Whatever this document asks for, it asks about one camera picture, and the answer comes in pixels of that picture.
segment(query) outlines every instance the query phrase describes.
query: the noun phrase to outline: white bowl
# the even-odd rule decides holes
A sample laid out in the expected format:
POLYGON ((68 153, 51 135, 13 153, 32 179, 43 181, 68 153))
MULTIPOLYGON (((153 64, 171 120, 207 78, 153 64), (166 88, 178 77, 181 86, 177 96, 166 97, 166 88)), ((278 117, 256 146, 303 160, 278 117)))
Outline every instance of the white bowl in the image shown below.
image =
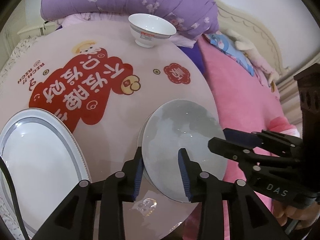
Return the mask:
POLYGON ((152 48, 177 32, 171 23, 150 14, 132 14, 129 16, 129 22, 136 43, 144 48, 152 48))
POLYGON ((186 148, 190 160, 203 171, 223 179, 227 159, 210 152, 208 141, 225 139, 213 115, 202 106, 176 99, 159 107, 149 118, 142 138, 145 177, 168 198, 189 202, 178 165, 178 151, 186 148))

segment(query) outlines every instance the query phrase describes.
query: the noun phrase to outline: black cable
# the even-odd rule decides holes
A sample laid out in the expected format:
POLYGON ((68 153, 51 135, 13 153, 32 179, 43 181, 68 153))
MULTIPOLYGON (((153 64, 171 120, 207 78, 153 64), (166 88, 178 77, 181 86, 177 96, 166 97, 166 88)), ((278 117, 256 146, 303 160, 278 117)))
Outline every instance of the black cable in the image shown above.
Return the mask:
POLYGON ((24 226, 23 220, 22 220, 22 216, 21 216, 21 212, 20 212, 20 208, 19 208, 19 204, 18 204, 18 198, 17 198, 17 193, 16 190, 14 189, 14 185, 13 185, 13 181, 11 178, 11 175, 9 173, 9 170, 7 168, 7 166, 5 165, 3 159, 0 157, 0 169, 2 171, 2 173, 4 174, 4 177, 8 183, 9 189, 10 189, 10 193, 11 193, 11 198, 12 198, 12 203, 13 203, 13 208, 14 211, 16 213, 16 217, 18 220, 18 224, 20 226, 20 229, 22 231, 22 234, 25 238, 25 240, 30 240, 26 227, 24 226))

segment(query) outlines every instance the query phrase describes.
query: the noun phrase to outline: table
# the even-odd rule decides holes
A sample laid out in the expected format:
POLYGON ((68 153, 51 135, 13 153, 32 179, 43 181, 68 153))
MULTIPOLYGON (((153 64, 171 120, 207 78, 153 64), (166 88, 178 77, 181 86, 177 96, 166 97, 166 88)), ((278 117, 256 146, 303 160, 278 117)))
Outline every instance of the table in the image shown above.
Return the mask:
MULTIPOLYGON (((177 98, 218 120, 205 79, 174 44, 146 49, 128 23, 81 23, 51 33, 17 60, 0 95, 0 128, 28 107, 52 112, 73 132, 96 182, 133 158, 145 120, 177 98)), ((167 198, 143 178, 137 202, 123 206, 126 239, 161 239, 195 206, 167 198)))

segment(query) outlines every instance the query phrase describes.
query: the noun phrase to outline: blue pillow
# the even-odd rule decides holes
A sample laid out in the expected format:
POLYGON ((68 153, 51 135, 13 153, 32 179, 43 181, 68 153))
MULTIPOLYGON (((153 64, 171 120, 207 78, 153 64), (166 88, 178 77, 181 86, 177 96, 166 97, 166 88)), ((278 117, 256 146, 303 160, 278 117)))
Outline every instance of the blue pillow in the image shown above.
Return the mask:
POLYGON ((205 36, 214 47, 236 61, 246 71, 248 71, 251 76, 254 76, 254 70, 249 59, 235 47, 234 42, 226 35, 222 34, 220 31, 217 31, 214 34, 205 34, 205 36))

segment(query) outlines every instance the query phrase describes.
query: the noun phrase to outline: oval plate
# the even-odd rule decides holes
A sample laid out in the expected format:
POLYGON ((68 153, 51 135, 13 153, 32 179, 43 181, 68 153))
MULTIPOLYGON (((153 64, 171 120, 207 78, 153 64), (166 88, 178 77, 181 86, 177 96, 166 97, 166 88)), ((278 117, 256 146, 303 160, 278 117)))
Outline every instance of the oval plate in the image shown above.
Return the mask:
MULTIPOLYGON (((0 155, 11 174, 31 237, 79 181, 90 180, 85 159, 71 132, 55 115, 42 109, 22 110, 6 123, 0 134, 0 155)), ((2 173, 0 196, 9 213, 0 209, 0 215, 11 216, 17 224, 2 173)))
POLYGON ((163 104, 149 118, 142 139, 142 157, 155 187, 168 198, 189 202, 178 165, 178 150, 186 148, 190 160, 203 171, 223 179, 227 159, 208 149, 208 141, 224 133, 213 115, 204 107, 176 99, 163 104))

